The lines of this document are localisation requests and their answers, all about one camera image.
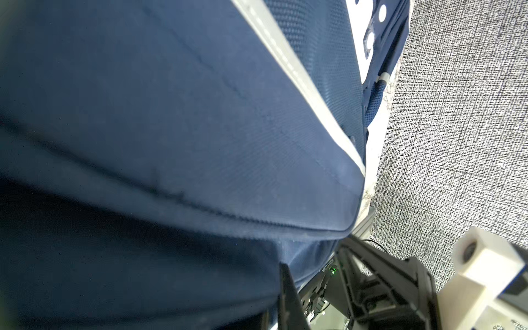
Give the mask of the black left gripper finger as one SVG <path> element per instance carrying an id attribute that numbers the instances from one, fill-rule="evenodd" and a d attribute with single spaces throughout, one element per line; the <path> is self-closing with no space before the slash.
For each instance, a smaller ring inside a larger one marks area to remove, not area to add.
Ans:
<path id="1" fill-rule="evenodd" d="M 297 289 L 291 277 L 288 265 L 281 263 L 280 294 L 278 299 L 278 329 L 279 330 L 310 330 L 304 316 Z"/>

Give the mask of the navy blue backpack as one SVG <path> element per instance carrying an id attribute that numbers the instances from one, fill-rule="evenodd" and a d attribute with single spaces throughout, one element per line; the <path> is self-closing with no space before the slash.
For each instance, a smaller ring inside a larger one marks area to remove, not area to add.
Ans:
<path id="1" fill-rule="evenodd" d="M 356 224 L 409 1 L 2 1 L 1 328 L 255 329 Z"/>

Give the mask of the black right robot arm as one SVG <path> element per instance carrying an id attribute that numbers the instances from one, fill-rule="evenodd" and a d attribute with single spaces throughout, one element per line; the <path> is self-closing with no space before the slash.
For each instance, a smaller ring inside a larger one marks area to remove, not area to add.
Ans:
<path id="1" fill-rule="evenodd" d="M 434 283 L 417 258 L 395 258 L 351 235 L 299 298 L 308 322 L 332 307 L 344 329 L 441 329 Z"/>

